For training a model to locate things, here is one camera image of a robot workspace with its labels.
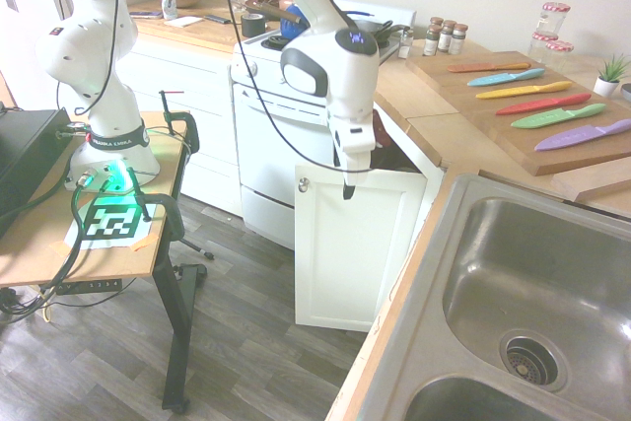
red lid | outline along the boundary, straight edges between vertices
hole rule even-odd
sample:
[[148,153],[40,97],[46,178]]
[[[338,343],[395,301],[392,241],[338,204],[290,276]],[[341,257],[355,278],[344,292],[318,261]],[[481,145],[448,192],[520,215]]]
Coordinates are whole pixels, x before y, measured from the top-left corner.
[[542,41],[552,41],[554,39],[559,39],[559,35],[554,34],[553,32],[534,32],[532,37],[535,39],[540,39]]
[[552,49],[554,51],[572,51],[574,49],[574,45],[572,43],[568,43],[567,41],[561,41],[560,39],[556,39],[553,41],[549,41],[545,44],[545,47],[548,49]]
[[569,12],[570,6],[568,4],[562,4],[561,2],[546,2],[543,4],[543,10],[549,10],[551,12]]

gray vinyl floor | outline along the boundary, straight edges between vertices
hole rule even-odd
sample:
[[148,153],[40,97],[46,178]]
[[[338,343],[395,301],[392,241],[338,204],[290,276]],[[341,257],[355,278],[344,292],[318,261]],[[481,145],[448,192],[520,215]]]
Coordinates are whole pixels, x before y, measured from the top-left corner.
[[[294,324],[294,254],[243,221],[183,196],[201,262],[184,415],[161,409],[172,329],[153,280],[92,308],[53,307],[0,328],[0,420],[323,420],[365,334]],[[57,301],[92,303],[104,295]]]

potted plant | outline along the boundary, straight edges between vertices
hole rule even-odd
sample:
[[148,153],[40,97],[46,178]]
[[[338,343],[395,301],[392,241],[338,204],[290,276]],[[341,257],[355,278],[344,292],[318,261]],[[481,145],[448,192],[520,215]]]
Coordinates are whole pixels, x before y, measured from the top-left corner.
[[631,61],[626,61],[623,54],[616,58],[615,54],[610,61],[604,62],[604,68],[598,70],[598,78],[594,85],[594,92],[610,97],[615,88],[620,84],[620,79],[625,76],[626,69],[631,65]]

kitchen counter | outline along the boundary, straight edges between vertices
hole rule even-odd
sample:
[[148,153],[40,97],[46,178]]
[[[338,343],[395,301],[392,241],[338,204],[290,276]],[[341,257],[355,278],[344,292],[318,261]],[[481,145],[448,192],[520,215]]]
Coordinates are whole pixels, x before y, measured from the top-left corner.
[[[157,1],[133,6],[130,10],[159,10]],[[228,17],[225,0],[203,0],[195,9],[179,9],[181,16],[209,13]],[[237,41],[232,25],[203,21],[184,29],[164,25],[161,20],[137,20],[138,31],[146,35],[232,52]],[[277,27],[271,23],[269,29]],[[421,55],[423,40],[416,40],[412,55]],[[467,40],[464,53],[489,52]],[[600,58],[571,55],[564,75],[591,89],[596,80]],[[622,99],[619,89],[612,97],[617,103],[631,106]],[[433,230],[439,220],[454,179],[464,173],[486,175],[513,185],[562,199],[552,186],[552,175],[533,176],[509,157],[445,99],[426,84],[406,62],[392,57],[380,69],[375,102],[405,133],[413,144],[436,166],[446,170],[441,189],[394,288],[366,342],[364,343],[329,415],[330,421],[352,421],[366,396],[375,370],[384,353],[397,317]],[[631,217],[631,189],[609,192],[582,204],[606,212]]]
[[[129,10],[160,11],[162,9],[160,2],[150,0],[141,4],[132,5],[129,7]],[[177,9],[177,13],[179,17],[203,17],[204,15],[212,14],[225,19],[230,18],[230,11],[228,10],[228,2],[226,0],[199,0],[194,5],[194,8],[179,8]],[[240,17],[241,15],[236,15],[237,25],[241,33]],[[138,32],[141,34],[159,36],[161,38],[203,46],[226,53],[232,53],[235,43],[237,43],[235,28],[232,24],[222,25],[210,20],[202,20],[196,24],[179,28],[165,25],[164,19],[134,19],[134,21],[138,26]],[[280,22],[267,23],[268,32],[279,28]]]

purple knife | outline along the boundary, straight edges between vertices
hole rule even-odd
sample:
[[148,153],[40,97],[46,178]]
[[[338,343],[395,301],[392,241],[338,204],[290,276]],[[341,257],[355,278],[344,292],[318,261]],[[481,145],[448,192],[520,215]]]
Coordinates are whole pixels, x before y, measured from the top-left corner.
[[556,150],[557,148],[571,147],[583,142],[589,142],[595,138],[604,137],[606,135],[614,135],[616,133],[631,130],[631,118],[618,120],[608,127],[594,127],[593,125],[585,125],[583,127],[573,128],[565,132],[557,133],[551,137],[539,142],[534,147],[537,152],[545,150]]

